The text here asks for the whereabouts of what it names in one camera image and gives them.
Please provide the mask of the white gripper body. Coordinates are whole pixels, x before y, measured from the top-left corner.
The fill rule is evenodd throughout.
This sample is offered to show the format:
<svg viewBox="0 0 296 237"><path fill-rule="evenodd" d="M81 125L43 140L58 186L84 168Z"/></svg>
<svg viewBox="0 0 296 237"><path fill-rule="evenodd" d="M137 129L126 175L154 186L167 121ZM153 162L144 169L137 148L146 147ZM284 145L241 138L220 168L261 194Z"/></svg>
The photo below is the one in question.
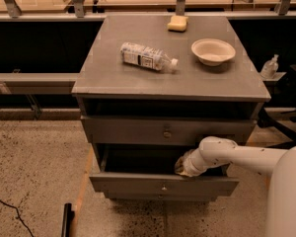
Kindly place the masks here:
<svg viewBox="0 0 296 237"><path fill-rule="evenodd" d="M207 169L207 162L198 149L187 151L175 164L175 173L187 177L199 176Z"/></svg>

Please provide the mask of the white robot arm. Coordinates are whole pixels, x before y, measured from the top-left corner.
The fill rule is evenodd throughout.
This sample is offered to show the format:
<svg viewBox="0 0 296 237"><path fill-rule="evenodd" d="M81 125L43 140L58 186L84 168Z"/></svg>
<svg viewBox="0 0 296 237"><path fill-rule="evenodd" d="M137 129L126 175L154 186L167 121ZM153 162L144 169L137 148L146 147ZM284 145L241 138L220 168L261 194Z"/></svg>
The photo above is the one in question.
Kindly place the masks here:
<svg viewBox="0 0 296 237"><path fill-rule="evenodd" d="M270 176L265 237L296 237L296 146L240 146L230 139L208 136L179 158L175 172L196 177L226 164Z"/></svg>

